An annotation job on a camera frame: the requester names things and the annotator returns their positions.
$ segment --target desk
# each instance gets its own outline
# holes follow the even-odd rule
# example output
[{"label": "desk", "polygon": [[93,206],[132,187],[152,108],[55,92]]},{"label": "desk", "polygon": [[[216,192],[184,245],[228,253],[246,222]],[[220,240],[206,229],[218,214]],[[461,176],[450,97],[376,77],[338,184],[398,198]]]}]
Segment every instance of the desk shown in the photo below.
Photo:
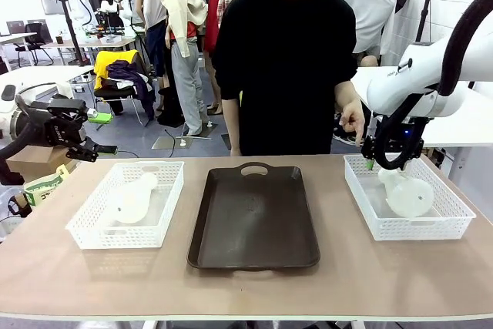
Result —
[{"label": "desk", "polygon": [[[84,49],[87,48],[89,49],[89,57],[91,59],[91,63],[94,64],[94,58],[92,56],[92,48],[96,49],[102,49],[102,48],[127,48],[129,50],[129,45],[135,42],[134,38],[123,38],[121,42],[116,42],[114,44],[102,44],[101,40],[95,40],[94,42],[79,42],[79,48]],[[60,58],[62,59],[62,63],[65,65],[65,60],[62,55],[62,50],[64,48],[67,49],[73,49],[74,48],[74,43],[72,40],[64,40],[63,44],[59,44],[57,42],[50,42],[49,44],[43,45],[42,48],[44,49],[58,49]]]},{"label": "desk", "polygon": [[7,53],[5,53],[5,50],[3,49],[3,45],[5,44],[12,44],[12,43],[22,43],[24,44],[26,52],[28,52],[28,57],[29,57],[29,62],[31,65],[34,65],[34,61],[32,60],[31,53],[29,52],[28,48],[28,43],[26,42],[25,38],[28,36],[33,36],[36,35],[35,32],[26,32],[22,34],[12,34],[9,36],[0,36],[0,57],[3,58],[5,64],[7,65],[7,70],[12,71],[12,67],[10,66],[10,63],[8,62],[7,58]]},{"label": "desk", "polygon": [[[65,230],[112,165],[133,161],[81,164],[0,246],[0,260],[8,261],[0,264],[2,315],[75,321],[493,317],[493,226],[427,159],[478,215],[462,240],[375,242],[345,182],[342,156],[179,160],[185,182],[163,246],[140,250],[80,250]],[[317,266],[228,274],[187,265],[208,171],[249,161],[301,168],[321,254]]]},{"label": "desk", "polygon": [[[360,67],[352,78],[354,88],[365,105],[367,89],[372,79],[384,79],[397,67]],[[474,90],[467,91],[462,107],[449,117],[438,117],[430,121],[423,133],[427,148],[459,148],[455,155],[451,179],[460,176],[461,165],[473,146],[493,145],[493,130],[485,126],[485,118],[493,117],[493,100]]]},{"label": "desk", "polygon": [[[46,82],[68,82],[80,75],[84,75],[94,69],[93,65],[78,67],[75,65],[45,65],[22,67],[12,72],[0,75],[0,87],[7,84],[18,86],[19,89],[29,86],[43,84]],[[55,86],[40,86],[32,90],[32,98],[46,94]]]}]

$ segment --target black shirt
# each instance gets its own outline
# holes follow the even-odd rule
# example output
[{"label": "black shirt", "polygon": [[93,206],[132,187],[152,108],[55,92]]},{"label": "black shirt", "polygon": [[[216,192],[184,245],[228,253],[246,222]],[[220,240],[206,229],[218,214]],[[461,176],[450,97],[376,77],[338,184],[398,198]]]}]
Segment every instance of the black shirt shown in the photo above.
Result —
[{"label": "black shirt", "polygon": [[213,64],[238,99],[244,156],[330,152],[334,87],[357,70],[356,21],[344,0],[233,0]]}]

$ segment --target gray pants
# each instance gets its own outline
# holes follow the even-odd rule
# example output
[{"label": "gray pants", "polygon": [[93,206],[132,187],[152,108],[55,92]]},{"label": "gray pants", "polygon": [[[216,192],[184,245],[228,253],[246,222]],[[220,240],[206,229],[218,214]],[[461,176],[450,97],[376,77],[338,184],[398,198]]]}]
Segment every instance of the gray pants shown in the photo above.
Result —
[{"label": "gray pants", "polygon": [[202,81],[199,74],[199,49],[196,38],[187,40],[190,56],[183,58],[178,44],[171,46],[171,62],[175,75],[176,91],[182,107],[189,135],[202,132],[202,122],[207,123],[207,108],[202,99]]}]

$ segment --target beige jacket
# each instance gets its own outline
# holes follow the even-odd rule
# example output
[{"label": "beige jacket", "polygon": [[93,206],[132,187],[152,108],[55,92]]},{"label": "beige jacket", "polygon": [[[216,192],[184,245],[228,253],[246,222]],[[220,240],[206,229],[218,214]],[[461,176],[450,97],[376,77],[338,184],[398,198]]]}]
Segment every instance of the beige jacket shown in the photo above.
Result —
[{"label": "beige jacket", "polygon": [[169,30],[171,29],[182,57],[189,57],[190,52],[186,44],[187,23],[192,22],[194,25],[200,26],[206,21],[206,3],[204,0],[162,0],[161,2],[168,11],[166,39],[169,40]]}]

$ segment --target black plastic tray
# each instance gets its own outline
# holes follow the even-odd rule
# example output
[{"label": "black plastic tray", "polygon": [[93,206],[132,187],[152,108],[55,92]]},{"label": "black plastic tray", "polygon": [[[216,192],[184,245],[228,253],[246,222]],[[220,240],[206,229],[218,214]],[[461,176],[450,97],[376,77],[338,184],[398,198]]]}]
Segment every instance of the black plastic tray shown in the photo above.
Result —
[{"label": "black plastic tray", "polygon": [[[267,174],[242,174],[252,166],[263,167]],[[280,270],[311,267],[319,259],[298,167],[245,163],[209,171],[190,244],[190,265]]]}]

